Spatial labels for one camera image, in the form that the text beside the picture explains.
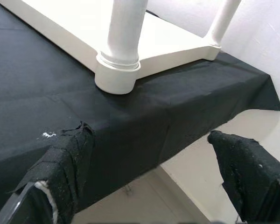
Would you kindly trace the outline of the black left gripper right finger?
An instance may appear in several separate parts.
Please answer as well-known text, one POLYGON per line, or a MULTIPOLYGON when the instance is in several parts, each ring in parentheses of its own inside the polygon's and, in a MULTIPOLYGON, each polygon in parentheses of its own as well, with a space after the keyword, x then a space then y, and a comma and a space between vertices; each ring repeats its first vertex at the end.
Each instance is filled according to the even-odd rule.
POLYGON ((280 162, 256 140, 212 131, 223 188, 244 222, 280 222, 280 162))

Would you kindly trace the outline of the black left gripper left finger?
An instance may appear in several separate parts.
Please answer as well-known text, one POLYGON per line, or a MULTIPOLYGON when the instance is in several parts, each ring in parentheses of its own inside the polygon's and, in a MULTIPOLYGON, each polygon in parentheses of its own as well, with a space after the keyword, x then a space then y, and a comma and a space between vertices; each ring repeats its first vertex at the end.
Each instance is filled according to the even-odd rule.
POLYGON ((78 210, 95 144, 84 122, 62 130, 7 201, 8 224, 70 224, 78 210))

